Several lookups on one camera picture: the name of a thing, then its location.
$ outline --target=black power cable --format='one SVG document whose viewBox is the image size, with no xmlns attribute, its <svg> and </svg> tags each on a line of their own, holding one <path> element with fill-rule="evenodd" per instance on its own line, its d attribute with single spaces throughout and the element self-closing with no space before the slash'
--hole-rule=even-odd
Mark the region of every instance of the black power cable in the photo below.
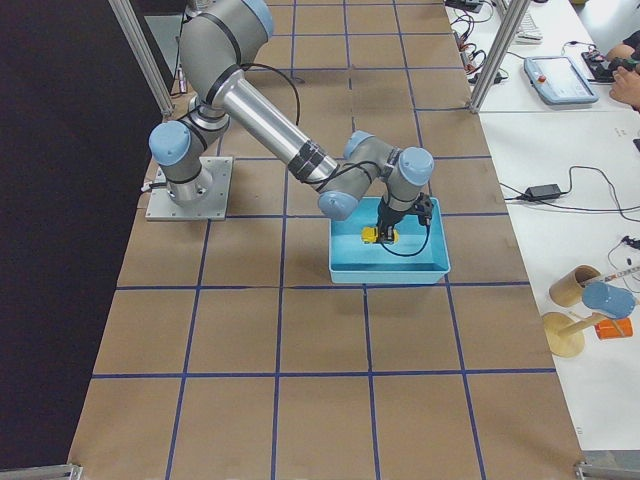
<svg viewBox="0 0 640 480">
<path fill-rule="evenodd" d="M 282 73 L 280 70 L 278 70 L 277 68 L 274 68 L 274 67 L 272 67 L 270 65 L 265 65 L 263 63 L 243 63 L 242 65 L 240 65 L 240 68 L 242 68 L 242 70 L 244 70 L 245 72 L 248 71 L 252 67 L 264 68 L 264 69 L 269 70 L 271 72 L 277 73 L 278 75 L 280 75 L 282 78 L 284 78 L 287 81 L 289 86 L 293 89 L 293 94 L 296 97 L 296 125 L 298 125 L 300 123 L 300 95 L 299 95 L 298 89 L 295 86 L 295 84 L 293 83 L 293 81 L 287 75 Z"/>
</svg>

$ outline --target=dark wall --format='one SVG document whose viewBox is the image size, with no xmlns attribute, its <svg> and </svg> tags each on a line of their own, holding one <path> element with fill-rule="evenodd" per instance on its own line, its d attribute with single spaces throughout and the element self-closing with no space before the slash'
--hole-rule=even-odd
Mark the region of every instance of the dark wall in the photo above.
<svg viewBox="0 0 640 480">
<path fill-rule="evenodd" d="M 0 2 L 0 69 L 3 469 L 67 461 L 161 115 L 107 0 Z"/>
</svg>

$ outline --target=metal mounting plate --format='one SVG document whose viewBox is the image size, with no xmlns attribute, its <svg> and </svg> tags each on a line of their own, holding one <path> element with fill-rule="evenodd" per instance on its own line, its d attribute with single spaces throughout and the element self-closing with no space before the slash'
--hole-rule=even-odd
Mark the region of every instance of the metal mounting plate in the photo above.
<svg viewBox="0 0 640 480">
<path fill-rule="evenodd" d="M 200 157 L 200 162 L 202 167 L 213 176 L 213 185 L 204 198 L 192 205 L 183 206 L 171 200 L 166 188 L 154 188 L 147 207 L 147 220 L 224 220 L 226 218 L 233 157 Z M 158 169 L 155 182 L 165 181 L 164 173 Z"/>
</svg>

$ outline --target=table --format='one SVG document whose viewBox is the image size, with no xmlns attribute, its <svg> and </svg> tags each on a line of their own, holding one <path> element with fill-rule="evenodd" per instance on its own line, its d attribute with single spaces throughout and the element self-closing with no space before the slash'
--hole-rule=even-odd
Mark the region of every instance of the table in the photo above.
<svg viewBox="0 0 640 480">
<path fill-rule="evenodd" d="M 560 55 L 564 46 L 565 54 L 576 59 L 586 74 L 579 53 L 587 46 L 565 46 L 572 40 L 592 43 L 569 2 L 532 2 L 529 11 L 543 32 L 543 43 L 514 43 L 509 51 L 521 56 Z M 484 19 L 488 14 L 489 7 L 485 6 L 476 17 Z M 449 15 L 455 18 L 451 10 Z M 488 51 L 498 27 L 496 14 L 486 23 L 477 24 L 469 41 Z M 480 113 L 500 181 L 520 191 L 549 183 L 565 190 L 570 166 L 592 166 L 606 172 L 623 206 L 639 205 L 640 152 L 632 140 L 640 137 L 640 116 L 609 98 L 607 85 L 594 85 L 600 95 L 595 104 L 551 107 L 531 88 L 521 59 L 506 55 L 502 66 L 510 78 L 489 90 Z M 506 188 L 503 193 L 515 196 Z M 604 179 L 584 170 L 574 172 L 573 191 L 555 203 L 614 207 Z M 640 232 L 636 223 L 618 214 L 566 213 L 514 203 L 509 203 L 508 211 L 541 314 L 566 311 L 548 295 L 555 281 L 580 264 L 592 265 L 603 273 L 612 271 L 607 252 L 624 235 L 638 237 Z M 640 219 L 637 212 L 630 216 Z M 627 258 L 634 264 L 640 262 L 639 252 L 628 247 L 616 249 L 612 256 L 618 267 L 627 266 Z M 629 281 L 640 290 L 638 282 Z M 625 287 L 621 280 L 614 284 Z M 580 306 L 575 311 L 588 314 Z M 637 323 L 640 313 L 634 311 L 631 318 Z M 585 331 L 585 337 L 585 350 L 579 356 L 554 357 L 580 446 L 583 451 L 640 450 L 640 417 L 635 414 L 640 395 L 640 339 L 600 341 L 593 329 Z"/>
</svg>

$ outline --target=orange object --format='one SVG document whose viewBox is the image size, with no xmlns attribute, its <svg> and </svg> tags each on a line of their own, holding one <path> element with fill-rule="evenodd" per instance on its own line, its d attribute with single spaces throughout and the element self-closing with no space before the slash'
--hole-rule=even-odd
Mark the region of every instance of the orange object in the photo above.
<svg viewBox="0 0 640 480">
<path fill-rule="evenodd" d="M 633 325 L 628 317 L 622 320 L 603 320 L 595 325 L 595 329 L 600 340 L 633 336 Z"/>
</svg>

